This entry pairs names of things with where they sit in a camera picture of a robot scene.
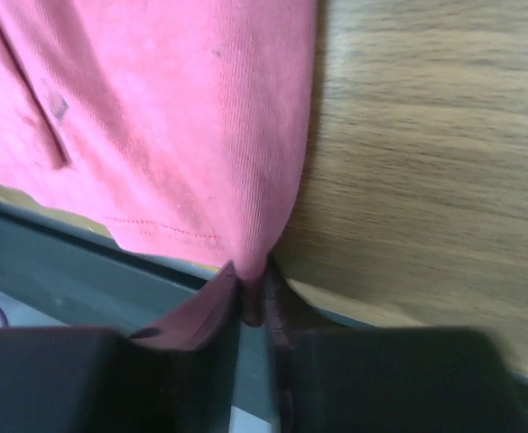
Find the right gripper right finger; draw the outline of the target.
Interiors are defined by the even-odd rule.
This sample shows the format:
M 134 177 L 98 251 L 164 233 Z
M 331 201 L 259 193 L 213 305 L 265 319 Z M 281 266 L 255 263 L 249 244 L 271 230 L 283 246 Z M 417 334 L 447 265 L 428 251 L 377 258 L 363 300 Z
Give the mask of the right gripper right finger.
M 264 317 L 282 432 L 528 432 L 528 386 L 470 327 L 351 327 L 268 263 Z

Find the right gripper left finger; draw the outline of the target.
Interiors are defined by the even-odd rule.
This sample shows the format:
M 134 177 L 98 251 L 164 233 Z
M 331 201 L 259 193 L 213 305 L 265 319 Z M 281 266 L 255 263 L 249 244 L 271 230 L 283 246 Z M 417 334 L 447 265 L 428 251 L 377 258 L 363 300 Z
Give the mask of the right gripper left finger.
M 232 265 L 130 336 L 12 327 L 0 308 L 0 432 L 226 432 L 239 340 Z

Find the dusty rose t shirt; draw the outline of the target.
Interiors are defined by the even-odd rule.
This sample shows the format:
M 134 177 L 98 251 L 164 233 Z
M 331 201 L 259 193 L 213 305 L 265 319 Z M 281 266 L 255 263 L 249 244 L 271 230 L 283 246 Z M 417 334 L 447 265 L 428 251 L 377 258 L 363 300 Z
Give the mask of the dusty rose t shirt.
M 305 159 L 314 1 L 0 1 L 0 185 L 258 280 Z

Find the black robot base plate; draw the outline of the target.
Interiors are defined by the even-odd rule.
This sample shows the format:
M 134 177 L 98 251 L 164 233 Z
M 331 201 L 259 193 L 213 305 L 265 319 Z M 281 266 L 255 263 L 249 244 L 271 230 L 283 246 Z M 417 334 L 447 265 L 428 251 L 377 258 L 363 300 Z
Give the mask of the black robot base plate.
M 124 253 L 99 235 L 83 234 L 0 204 L 0 290 L 57 319 L 58 327 L 108 327 L 130 336 L 192 298 L 216 275 L 203 279 L 172 269 Z M 244 318 L 245 286 L 238 281 L 239 340 L 232 408 L 255 407 L 267 416 L 274 431 L 282 432 L 263 287 L 262 320 L 249 325 Z M 338 323 L 362 327 L 316 310 Z

